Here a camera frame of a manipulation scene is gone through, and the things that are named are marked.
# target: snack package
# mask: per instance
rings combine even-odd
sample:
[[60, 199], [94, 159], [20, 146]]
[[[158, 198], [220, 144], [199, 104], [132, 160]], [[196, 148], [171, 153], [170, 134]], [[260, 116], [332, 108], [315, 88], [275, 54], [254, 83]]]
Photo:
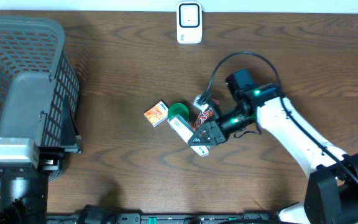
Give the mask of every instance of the snack package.
[[[219, 105], [219, 100], [212, 99], [217, 105]], [[211, 116], [214, 115], [214, 111], [212, 107], [209, 107], [206, 111], [200, 112], [198, 115], [196, 122], [194, 122], [193, 130], [197, 131], [197, 129]]]
[[155, 106], [146, 111], [144, 116], [152, 123], [153, 127], [156, 127], [168, 117], [168, 106], [163, 101], [159, 101]]

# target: wood grain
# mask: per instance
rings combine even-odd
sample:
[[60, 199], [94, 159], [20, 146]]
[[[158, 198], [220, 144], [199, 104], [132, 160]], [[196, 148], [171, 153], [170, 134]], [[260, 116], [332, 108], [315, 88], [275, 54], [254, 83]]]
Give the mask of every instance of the wood grain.
[[[214, 66], [239, 50], [268, 58], [298, 111], [349, 154], [358, 152], [358, 15], [207, 13], [198, 45], [177, 43], [174, 13], [0, 15], [61, 23], [82, 81], [76, 120], [85, 152], [50, 183], [48, 212], [90, 203], [145, 213], [234, 213], [303, 200], [305, 175], [268, 132], [230, 139], [201, 158], [167, 123], [153, 128], [144, 118], [161, 99], [190, 105]], [[259, 83], [275, 81], [255, 58], [230, 59], [213, 86], [223, 108], [232, 105], [224, 79], [240, 68]]]

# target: red package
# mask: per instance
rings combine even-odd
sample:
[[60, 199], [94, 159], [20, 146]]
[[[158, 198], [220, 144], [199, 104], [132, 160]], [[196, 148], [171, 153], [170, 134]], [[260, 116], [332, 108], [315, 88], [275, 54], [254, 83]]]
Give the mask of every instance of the red package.
[[[219, 105], [219, 100], [212, 99], [217, 105]], [[194, 122], [193, 130], [197, 131], [197, 129], [211, 116], [214, 115], [214, 111], [212, 110], [212, 107], [209, 107], [208, 110], [204, 112], [200, 112], [198, 115], [196, 122]]]

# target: green connector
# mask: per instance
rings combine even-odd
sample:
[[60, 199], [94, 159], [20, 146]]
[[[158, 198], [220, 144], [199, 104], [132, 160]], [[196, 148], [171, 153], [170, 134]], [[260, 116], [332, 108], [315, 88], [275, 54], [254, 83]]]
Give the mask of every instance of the green connector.
[[157, 218], [149, 218], [149, 224], [157, 224]]

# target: white wall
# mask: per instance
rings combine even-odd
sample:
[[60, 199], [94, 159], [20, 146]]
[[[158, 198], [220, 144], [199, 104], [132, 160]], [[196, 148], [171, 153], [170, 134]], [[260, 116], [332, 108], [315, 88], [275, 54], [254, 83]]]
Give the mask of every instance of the white wall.
[[[0, 9], [175, 11], [178, 0], [0, 0]], [[358, 0], [199, 0], [206, 12], [358, 13]]]

